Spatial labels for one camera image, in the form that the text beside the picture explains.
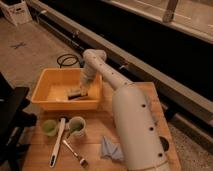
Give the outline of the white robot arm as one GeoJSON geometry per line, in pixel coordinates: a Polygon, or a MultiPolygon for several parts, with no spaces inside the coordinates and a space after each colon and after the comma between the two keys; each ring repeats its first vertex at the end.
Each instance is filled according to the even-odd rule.
{"type": "Polygon", "coordinates": [[[85,95],[99,73],[114,89],[112,112],[128,171],[171,171],[145,94],[130,79],[105,63],[104,50],[87,49],[80,77],[85,95]]]}

